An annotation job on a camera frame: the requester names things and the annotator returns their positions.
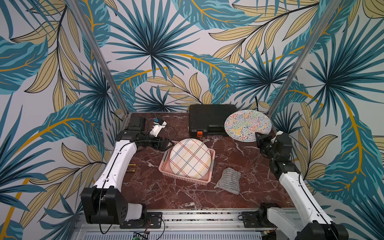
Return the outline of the white plate coloured stripes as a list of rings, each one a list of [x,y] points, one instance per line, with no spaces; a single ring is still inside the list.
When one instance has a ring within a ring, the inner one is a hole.
[[[173,174],[194,180],[201,180],[209,172],[212,159],[209,148],[197,139],[179,141],[169,155]]]

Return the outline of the colourful speckled plate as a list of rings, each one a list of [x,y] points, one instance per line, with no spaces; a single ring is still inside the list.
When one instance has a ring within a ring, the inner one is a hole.
[[[256,133],[268,135],[271,132],[272,121],[259,111],[241,110],[227,117],[224,128],[232,139],[251,143],[256,141]]]

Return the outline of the grey striped cloth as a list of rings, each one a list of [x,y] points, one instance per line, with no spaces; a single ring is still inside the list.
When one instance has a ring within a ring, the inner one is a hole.
[[[240,172],[235,171],[232,168],[226,168],[214,188],[219,188],[234,195],[238,195],[240,193],[241,176]]]

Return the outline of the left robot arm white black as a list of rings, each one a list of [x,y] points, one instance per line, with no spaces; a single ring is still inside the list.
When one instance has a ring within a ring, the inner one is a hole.
[[[166,126],[163,119],[155,119],[152,129],[145,133],[145,118],[134,116],[128,126],[118,133],[113,153],[104,171],[92,187],[84,188],[81,193],[88,224],[122,225],[128,221],[147,219],[143,204],[128,203],[123,196],[123,179],[139,147],[165,152],[174,146],[172,140],[159,136]]]

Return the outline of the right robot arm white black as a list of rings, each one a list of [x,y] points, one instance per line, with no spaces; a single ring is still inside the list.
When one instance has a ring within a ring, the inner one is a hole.
[[[278,205],[262,203],[258,210],[259,224],[277,227],[290,240],[347,240],[347,229],[326,214],[291,161],[293,144],[289,135],[281,133],[273,137],[256,133],[255,136],[260,153],[270,160],[271,172],[289,194],[301,218],[295,221]]]

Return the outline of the pink plastic basket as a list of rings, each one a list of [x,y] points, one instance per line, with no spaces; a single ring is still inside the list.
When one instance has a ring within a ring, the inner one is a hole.
[[[215,150],[197,139],[184,139],[167,150],[159,171],[166,177],[206,186],[212,179]]]

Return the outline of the black tool case orange latches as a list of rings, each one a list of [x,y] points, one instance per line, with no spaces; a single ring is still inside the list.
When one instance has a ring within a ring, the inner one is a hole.
[[[225,136],[225,121],[237,107],[232,104],[191,105],[189,107],[189,134],[191,137]]]

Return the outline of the yellow handled pliers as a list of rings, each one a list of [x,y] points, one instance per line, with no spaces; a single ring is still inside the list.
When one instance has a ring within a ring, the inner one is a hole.
[[[134,173],[136,171],[136,164],[129,164],[130,169],[127,169],[127,172]]]

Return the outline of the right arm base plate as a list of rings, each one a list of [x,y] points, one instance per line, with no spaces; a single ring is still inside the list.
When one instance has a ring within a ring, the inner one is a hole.
[[[266,214],[260,214],[259,211],[241,212],[238,220],[242,221],[245,228],[270,228],[277,229],[278,227],[272,224]]]

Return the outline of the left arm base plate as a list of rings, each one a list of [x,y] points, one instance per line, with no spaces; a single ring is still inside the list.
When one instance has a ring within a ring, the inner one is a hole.
[[[149,212],[138,220],[129,220],[120,225],[120,229],[161,229],[164,227],[162,212]]]

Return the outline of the aluminium front rail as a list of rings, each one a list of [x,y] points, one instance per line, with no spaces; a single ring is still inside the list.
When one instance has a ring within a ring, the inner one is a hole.
[[[151,220],[141,228],[131,224],[93,225],[84,216],[76,223],[73,240],[287,240],[278,227],[247,224],[241,214],[256,209],[149,210]]]

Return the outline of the right aluminium frame post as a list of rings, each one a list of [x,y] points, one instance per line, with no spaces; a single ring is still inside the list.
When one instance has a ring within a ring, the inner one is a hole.
[[[330,3],[327,5],[327,8],[324,11],[324,14],[321,17],[319,17],[319,21],[318,21],[317,25],[315,25],[313,33],[309,36],[306,44],[303,47],[303,50],[299,54],[295,64],[293,65],[293,68],[291,69],[285,82],[282,84],[278,94],[276,95],[276,97],[274,99],[273,104],[269,108],[269,111],[268,111],[269,117],[272,117],[273,114],[276,112],[278,105],[279,105],[279,102],[283,99],[289,86],[291,85],[292,81],[294,80],[294,77],[296,76],[298,70],[300,69],[300,67],[303,64],[306,57],[310,54],[310,52],[313,49],[314,45],[316,44],[317,40],[322,35],[323,30],[326,28],[327,23],[330,21],[334,12],[338,9],[338,6],[341,2],[342,1],[330,1]]]

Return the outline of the aluminium frame post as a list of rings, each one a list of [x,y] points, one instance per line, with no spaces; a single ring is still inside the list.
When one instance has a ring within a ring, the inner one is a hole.
[[[91,30],[91,26],[87,23],[86,16],[84,12],[81,9],[81,6],[78,1],[75,0],[69,0],[67,1],[69,7],[71,8],[73,15],[75,17],[75,20],[77,21],[79,27],[81,28],[83,34],[85,35],[85,38],[90,46],[91,51],[95,55],[96,61],[99,63],[99,66],[104,74],[104,76],[107,79],[107,82],[109,83],[112,92],[115,94],[115,97],[117,98],[117,102],[121,109],[123,110],[124,116],[129,116],[129,110],[126,107],[125,101],[121,97],[121,94],[118,90],[118,87],[116,85],[116,82],[114,81],[114,78],[111,74],[111,71],[107,65],[107,62],[105,61],[105,58],[102,54],[102,51],[97,43],[97,40],[94,36],[94,33]]]
[[[303,47],[303,50],[299,54],[295,64],[293,65],[293,68],[291,69],[285,82],[282,84],[278,94],[276,95],[276,97],[274,99],[273,104],[269,108],[269,111],[268,111],[269,117],[272,117],[273,114],[276,112],[278,105],[279,105],[279,102],[283,99],[289,86],[291,85],[292,81],[294,80],[294,77],[296,76],[298,70],[300,69],[300,67],[303,64],[306,57],[310,54],[310,52],[313,49],[314,45],[316,44],[317,40],[322,35],[323,30],[326,28],[327,23],[330,21],[334,12],[338,9],[338,6],[341,2],[342,1],[330,1],[330,3],[327,5],[327,8],[324,11],[324,14],[321,17],[319,17],[319,21],[318,21],[317,25],[315,25],[313,33],[309,36],[306,44]]]

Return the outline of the left aluminium frame post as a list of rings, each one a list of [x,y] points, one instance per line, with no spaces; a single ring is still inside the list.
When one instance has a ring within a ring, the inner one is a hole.
[[[69,7],[71,8],[73,15],[75,17],[75,20],[77,21],[79,27],[81,28],[83,34],[85,35],[85,38],[90,46],[91,51],[95,55],[96,61],[99,63],[99,66],[104,74],[104,76],[107,79],[107,82],[109,83],[112,92],[115,94],[115,97],[117,98],[117,102],[121,109],[123,110],[124,116],[129,116],[129,110],[126,107],[125,101],[121,97],[121,94],[118,90],[118,87],[116,85],[116,82],[114,81],[114,78],[111,74],[111,71],[107,65],[107,62],[105,61],[105,58],[102,54],[102,51],[97,43],[97,40],[94,36],[94,33],[91,30],[91,26],[87,23],[86,16],[84,12],[81,9],[81,6],[78,1],[75,0],[69,0],[67,1]]]

